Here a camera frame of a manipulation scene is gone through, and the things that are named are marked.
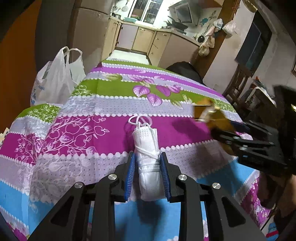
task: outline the striped tablecloth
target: striped tablecloth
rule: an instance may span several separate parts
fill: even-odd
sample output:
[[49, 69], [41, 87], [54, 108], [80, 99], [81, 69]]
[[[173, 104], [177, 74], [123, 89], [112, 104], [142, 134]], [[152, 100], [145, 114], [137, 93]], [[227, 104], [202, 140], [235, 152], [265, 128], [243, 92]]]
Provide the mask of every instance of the striped tablecloth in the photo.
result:
[[[34, 106], [15, 119], [0, 149], [0, 212], [26, 240], [75, 182], [98, 182], [126, 162], [134, 150], [128, 119], [148, 114], [169, 162], [199, 183], [219, 182], [260, 226], [268, 211], [256, 195], [259, 172], [238, 164], [192, 118], [192, 104], [205, 96], [227, 118], [241, 121], [221, 94], [191, 79], [150, 65], [104, 61], [64, 106]], [[117, 240], [177, 240], [179, 220], [179, 203], [144, 202], [136, 184], [130, 200], [115, 205]]]

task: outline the dark window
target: dark window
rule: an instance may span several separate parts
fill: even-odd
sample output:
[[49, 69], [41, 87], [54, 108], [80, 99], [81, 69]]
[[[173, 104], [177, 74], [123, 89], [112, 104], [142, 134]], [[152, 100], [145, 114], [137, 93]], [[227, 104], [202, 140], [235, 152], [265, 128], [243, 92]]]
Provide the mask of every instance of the dark window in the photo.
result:
[[244, 43], [235, 60], [249, 69], [252, 74], [258, 68], [268, 47], [272, 32], [257, 11]]

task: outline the rolled white face mask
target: rolled white face mask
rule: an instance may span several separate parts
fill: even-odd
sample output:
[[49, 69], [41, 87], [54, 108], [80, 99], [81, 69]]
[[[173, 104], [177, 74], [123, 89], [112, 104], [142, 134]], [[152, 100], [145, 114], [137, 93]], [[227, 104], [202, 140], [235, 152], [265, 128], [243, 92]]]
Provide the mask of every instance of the rolled white face mask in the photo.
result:
[[139, 168], [139, 184], [141, 191], [141, 199], [144, 201], [155, 201], [165, 198], [163, 180], [160, 171], [160, 152], [157, 140], [157, 129], [152, 129], [152, 120], [150, 123], [144, 123], [141, 116], [133, 116], [129, 119], [129, 123], [136, 125], [133, 132], [135, 143], [135, 153]]

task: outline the kitchen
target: kitchen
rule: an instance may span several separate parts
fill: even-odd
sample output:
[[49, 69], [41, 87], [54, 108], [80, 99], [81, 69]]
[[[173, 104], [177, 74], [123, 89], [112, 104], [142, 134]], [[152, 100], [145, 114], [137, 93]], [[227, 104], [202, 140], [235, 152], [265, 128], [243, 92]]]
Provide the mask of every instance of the kitchen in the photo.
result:
[[98, 2], [76, 1], [68, 29], [68, 46], [82, 50], [86, 73], [105, 59], [163, 69], [193, 62], [224, 0]]

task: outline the white floor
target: white floor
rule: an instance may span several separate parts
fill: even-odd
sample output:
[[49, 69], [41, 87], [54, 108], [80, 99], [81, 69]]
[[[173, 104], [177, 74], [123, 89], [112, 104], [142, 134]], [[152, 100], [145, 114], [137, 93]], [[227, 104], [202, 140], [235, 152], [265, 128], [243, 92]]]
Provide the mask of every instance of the white floor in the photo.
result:
[[107, 59], [121, 59], [126, 61], [137, 62], [140, 64], [149, 64], [146, 55], [139, 53], [126, 52], [115, 49]]

